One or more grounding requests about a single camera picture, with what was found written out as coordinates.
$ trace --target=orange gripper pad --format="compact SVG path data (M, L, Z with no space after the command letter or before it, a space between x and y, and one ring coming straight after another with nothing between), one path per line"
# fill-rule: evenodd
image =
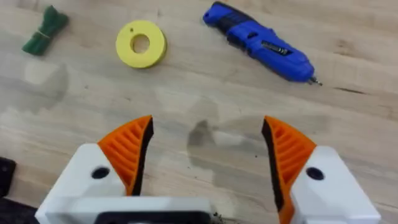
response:
M154 135L152 116L130 121L98 142L124 186L126 195L140 195L147 147Z
M268 146L279 222L289 224L294 214L290 189L317 145L295 128L270 116L264 117L262 135Z

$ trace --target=black object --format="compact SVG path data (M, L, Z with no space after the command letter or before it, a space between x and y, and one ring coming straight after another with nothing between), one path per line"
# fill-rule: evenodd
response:
M0 157L0 197L7 196L15 167L14 161Z
M210 224L211 217L205 212L104 212L94 224Z
M144 135L142 137L142 144L141 144L141 151L139 156L139 163L138 163L138 172L136 177L136 183L134 184L134 188L132 189L131 195L132 196L140 196L141 194L141 187L142 187L142 178L144 176L144 166L145 166L145 158L147 155L147 148L150 139L154 135L154 121L151 118L147 128L144 131Z
M0 198L0 224L39 224L36 208Z
M91 174L91 177L93 179L102 179L102 178L106 177L109 174L109 172L110 172L109 168L99 167L93 171L93 173Z
M269 126L266 120L264 120L264 124L262 125L261 133L264 136L264 139L266 140L268 147L268 158L269 158L269 167L271 170L272 188L274 190L275 204L279 212L282 210L285 201L279 183L279 173L278 173L278 168L276 166L274 141L272 140L272 131L271 127Z
M308 168L307 175L314 180L323 180L325 178L325 175L323 175L323 172L316 167Z

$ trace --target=blue power tool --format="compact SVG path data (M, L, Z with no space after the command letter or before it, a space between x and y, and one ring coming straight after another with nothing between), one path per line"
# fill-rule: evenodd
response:
M203 16L209 26L217 27L230 44L293 82L322 85L313 75L314 68L303 52L280 39L252 17L222 2L214 2Z

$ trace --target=wooden table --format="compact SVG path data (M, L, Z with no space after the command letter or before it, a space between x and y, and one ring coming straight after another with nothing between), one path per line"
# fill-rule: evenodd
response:
M303 50L323 87L289 83L201 21L210 0L0 1L0 156L18 170L10 198L38 206L80 144L153 114L144 195L205 196L238 223L277 223L269 114L335 147L380 211L398 222L398 3L230 0ZM44 57L22 52L53 4L70 25ZM155 22L163 61L125 66L127 22Z

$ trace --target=green object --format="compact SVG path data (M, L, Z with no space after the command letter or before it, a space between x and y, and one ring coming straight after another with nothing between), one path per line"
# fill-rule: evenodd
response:
M54 36L67 24L68 16L59 13L53 6L45 9L43 23L22 50L32 55L43 55Z

